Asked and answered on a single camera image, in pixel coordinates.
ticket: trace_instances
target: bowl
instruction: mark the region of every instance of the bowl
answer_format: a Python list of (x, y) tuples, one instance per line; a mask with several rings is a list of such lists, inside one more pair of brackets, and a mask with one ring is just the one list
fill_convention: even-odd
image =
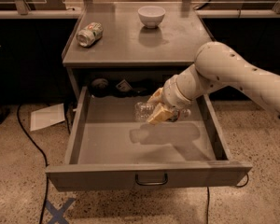
[(165, 9), (162, 7), (156, 6), (147, 6), (147, 7), (140, 7), (138, 9), (138, 15), (140, 21), (147, 27), (147, 28), (156, 28), (162, 22), (165, 16)]

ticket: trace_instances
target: speckled floor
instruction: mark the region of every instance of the speckled floor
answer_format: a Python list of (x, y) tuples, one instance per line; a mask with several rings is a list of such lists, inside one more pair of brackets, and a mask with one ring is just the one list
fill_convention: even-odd
[[(21, 108), (26, 130), (30, 113), (45, 106)], [(242, 189), (210, 188), (209, 223), (280, 223), (280, 121), (250, 101), (213, 106), (231, 154), (252, 162), (253, 169)], [(0, 223), (37, 223), (45, 163), (21, 130), (17, 107), (9, 108), (0, 125)], [(69, 137), (65, 122), (30, 135), (50, 165), (63, 163)], [(49, 184), (48, 201), (53, 207), (46, 208), (43, 223), (206, 223), (206, 188), (58, 192)]]

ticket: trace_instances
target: black cabinet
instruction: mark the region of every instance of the black cabinet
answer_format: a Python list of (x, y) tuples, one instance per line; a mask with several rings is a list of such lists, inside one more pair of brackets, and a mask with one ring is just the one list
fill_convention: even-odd
[(0, 20), (0, 102), (62, 102), (74, 97), (62, 63), (76, 24), (64, 20)]

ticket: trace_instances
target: gray tabletop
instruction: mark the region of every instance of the gray tabletop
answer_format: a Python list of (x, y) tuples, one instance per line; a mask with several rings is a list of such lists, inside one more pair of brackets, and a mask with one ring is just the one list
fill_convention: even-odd
[[(149, 5), (166, 10), (157, 29), (148, 29), (139, 20), (137, 10)], [(195, 11), (183, 3), (90, 4), (77, 31), (91, 22), (103, 25), (103, 37), (90, 48), (83, 48), (75, 35), (63, 58), (64, 66), (189, 65), (193, 63), (198, 48), (211, 40)]]

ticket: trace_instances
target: concrete floor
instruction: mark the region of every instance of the concrete floor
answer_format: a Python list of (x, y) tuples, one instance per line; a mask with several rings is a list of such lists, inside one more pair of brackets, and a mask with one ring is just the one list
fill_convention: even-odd
[[(251, 101), (214, 101), (218, 121), (238, 161), (250, 161), (249, 183), (210, 188), (209, 223), (280, 223), (280, 120)], [(30, 128), (32, 111), (20, 119)], [(0, 223), (38, 223), (45, 194), (45, 163), (17, 121), (17, 106), (0, 125)], [(29, 133), (49, 165), (63, 163), (69, 133), (65, 122)], [(206, 223), (207, 190), (156, 189), (58, 192), (49, 184), (43, 223)]]

